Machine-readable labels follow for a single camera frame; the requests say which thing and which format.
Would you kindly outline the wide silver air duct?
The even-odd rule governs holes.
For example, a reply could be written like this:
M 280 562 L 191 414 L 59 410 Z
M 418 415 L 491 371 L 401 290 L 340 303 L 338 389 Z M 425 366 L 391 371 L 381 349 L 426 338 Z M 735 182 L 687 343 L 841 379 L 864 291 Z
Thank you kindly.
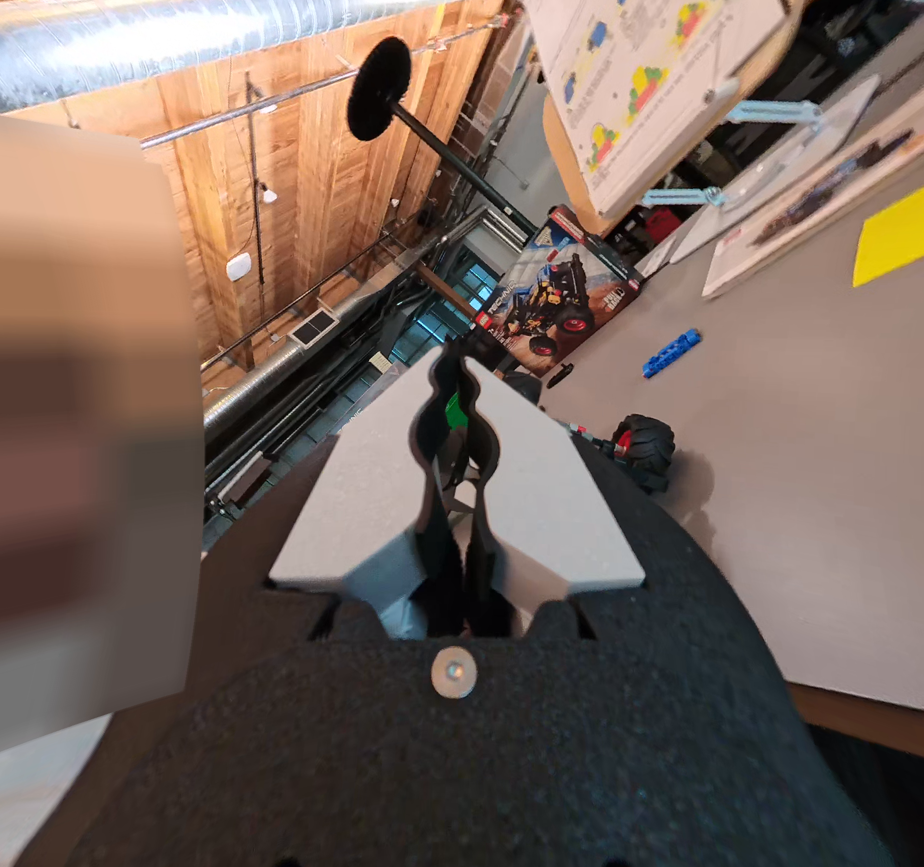
M 11 0 L 1 10 L 1 111 L 459 1 Z

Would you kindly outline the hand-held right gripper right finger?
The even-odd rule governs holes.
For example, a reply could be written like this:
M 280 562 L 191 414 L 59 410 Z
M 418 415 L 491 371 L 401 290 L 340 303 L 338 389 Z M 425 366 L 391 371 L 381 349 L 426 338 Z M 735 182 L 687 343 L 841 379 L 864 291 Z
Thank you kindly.
M 514 607 L 514 632 L 548 601 L 642 585 L 641 564 L 572 434 L 476 361 L 465 365 L 476 412 L 500 445 L 484 498 L 502 550 L 491 588 Z

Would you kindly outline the blue brick piece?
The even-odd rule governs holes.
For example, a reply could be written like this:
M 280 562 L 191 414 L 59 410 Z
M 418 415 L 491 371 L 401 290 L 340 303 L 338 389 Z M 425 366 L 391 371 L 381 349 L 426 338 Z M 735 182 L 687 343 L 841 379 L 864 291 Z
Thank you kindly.
M 648 358 L 642 366 L 642 376 L 651 379 L 678 359 L 699 345 L 702 335 L 697 329 L 689 329 L 675 340 Z

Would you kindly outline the yellow sticky note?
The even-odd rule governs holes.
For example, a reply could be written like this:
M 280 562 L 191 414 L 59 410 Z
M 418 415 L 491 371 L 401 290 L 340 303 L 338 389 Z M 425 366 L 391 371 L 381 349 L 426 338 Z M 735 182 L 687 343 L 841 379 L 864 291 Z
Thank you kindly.
M 923 190 L 867 219 L 860 233 L 852 286 L 859 287 L 923 257 Z

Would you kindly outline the narrow silver air duct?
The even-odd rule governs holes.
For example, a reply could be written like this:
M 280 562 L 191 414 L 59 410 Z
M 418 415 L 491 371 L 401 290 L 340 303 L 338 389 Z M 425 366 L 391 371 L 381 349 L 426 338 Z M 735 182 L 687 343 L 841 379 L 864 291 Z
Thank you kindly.
M 279 387 L 284 379 L 291 376 L 294 371 L 304 365 L 309 356 L 320 351 L 326 344 L 350 326 L 363 314 L 373 302 L 378 301 L 399 279 L 404 277 L 406 270 L 395 266 L 388 266 L 377 272 L 360 288 L 337 305 L 324 308 L 332 312 L 340 325 L 315 346 L 309 349 L 300 349 L 297 344 L 284 337 L 280 350 L 257 365 L 253 370 L 238 380 L 230 388 L 209 404 L 203 412 L 203 432 L 206 443 L 213 442 L 220 434 L 243 415 L 265 399 L 272 390 Z

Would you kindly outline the white printed instruction sheet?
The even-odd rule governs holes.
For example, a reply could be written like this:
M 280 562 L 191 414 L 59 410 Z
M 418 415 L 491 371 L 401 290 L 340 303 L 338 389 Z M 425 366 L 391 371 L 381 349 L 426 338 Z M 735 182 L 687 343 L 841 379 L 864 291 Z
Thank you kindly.
M 781 0 L 523 0 L 549 96 L 594 205 L 783 23 Z

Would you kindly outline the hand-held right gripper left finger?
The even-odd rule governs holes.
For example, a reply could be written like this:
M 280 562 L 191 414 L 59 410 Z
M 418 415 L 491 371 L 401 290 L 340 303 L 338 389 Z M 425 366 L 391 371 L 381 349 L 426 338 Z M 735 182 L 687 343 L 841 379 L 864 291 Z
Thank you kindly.
M 433 396 L 442 352 L 428 351 L 339 431 L 271 567 L 273 584 L 358 599 L 381 619 L 425 618 L 411 600 L 425 580 L 414 547 L 425 474 L 410 428 Z

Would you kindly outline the white ceiling vent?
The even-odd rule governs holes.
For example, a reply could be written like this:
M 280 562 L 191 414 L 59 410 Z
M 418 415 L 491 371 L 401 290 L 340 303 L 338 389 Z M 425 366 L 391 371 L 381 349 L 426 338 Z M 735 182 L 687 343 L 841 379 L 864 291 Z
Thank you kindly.
M 308 318 L 299 323 L 294 330 L 290 331 L 287 336 L 300 349 L 309 349 L 339 325 L 340 319 L 332 312 L 324 308 L 318 308 Z

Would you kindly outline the red wheeled truck set box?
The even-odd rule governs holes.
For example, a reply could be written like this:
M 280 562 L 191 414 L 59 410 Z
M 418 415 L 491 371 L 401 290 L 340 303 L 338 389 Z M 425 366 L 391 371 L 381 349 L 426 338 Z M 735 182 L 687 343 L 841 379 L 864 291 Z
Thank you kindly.
M 542 377 L 629 306 L 643 282 L 560 204 L 491 292 L 475 325 Z

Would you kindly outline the truck building instruction booklet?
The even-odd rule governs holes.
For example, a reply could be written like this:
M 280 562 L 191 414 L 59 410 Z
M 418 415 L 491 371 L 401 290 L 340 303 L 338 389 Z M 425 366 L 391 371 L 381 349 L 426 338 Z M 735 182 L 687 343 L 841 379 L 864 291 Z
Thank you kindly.
M 923 91 L 722 237 L 701 296 L 712 299 L 922 164 Z

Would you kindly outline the blue black toy brick truck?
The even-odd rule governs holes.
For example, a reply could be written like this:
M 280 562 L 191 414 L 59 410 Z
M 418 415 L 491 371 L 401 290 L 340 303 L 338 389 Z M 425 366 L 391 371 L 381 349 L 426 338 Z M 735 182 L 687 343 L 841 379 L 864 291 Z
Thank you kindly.
M 610 438 L 603 439 L 583 425 L 558 423 L 573 436 L 586 440 L 643 492 L 667 491 L 667 474 L 676 451 L 675 434 L 668 424 L 649 416 L 629 414 Z

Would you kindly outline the black pole with round disc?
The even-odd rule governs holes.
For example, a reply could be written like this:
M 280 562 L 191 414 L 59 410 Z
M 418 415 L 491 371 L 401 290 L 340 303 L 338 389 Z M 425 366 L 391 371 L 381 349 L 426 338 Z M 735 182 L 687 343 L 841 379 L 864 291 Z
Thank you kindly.
M 531 238 L 538 227 L 403 106 L 411 72 L 411 52 L 403 40 L 388 37 L 377 43 L 360 66 L 347 101 L 346 121 L 350 133 L 360 142 L 372 142 L 397 119 L 526 238 Z

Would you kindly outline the instruction poster board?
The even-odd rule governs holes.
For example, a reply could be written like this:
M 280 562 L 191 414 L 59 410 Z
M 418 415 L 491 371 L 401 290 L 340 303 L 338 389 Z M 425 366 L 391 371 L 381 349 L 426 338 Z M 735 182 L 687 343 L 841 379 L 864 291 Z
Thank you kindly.
M 604 207 L 592 202 L 565 125 L 553 106 L 552 98 L 546 98 L 542 116 L 545 138 L 581 226 L 595 234 L 609 231 L 641 202 L 645 191 L 684 160 L 726 120 L 738 103 L 750 98 L 777 69 L 795 38 L 805 6 L 805 0 L 781 1 L 783 23 L 779 29 L 739 68 L 736 77 L 715 85 L 700 97 L 700 107 L 679 134 L 672 136 L 654 154 L 648 154 L 646 159 L 629 164 L 629 183 L 620 187 L 616 198 Z

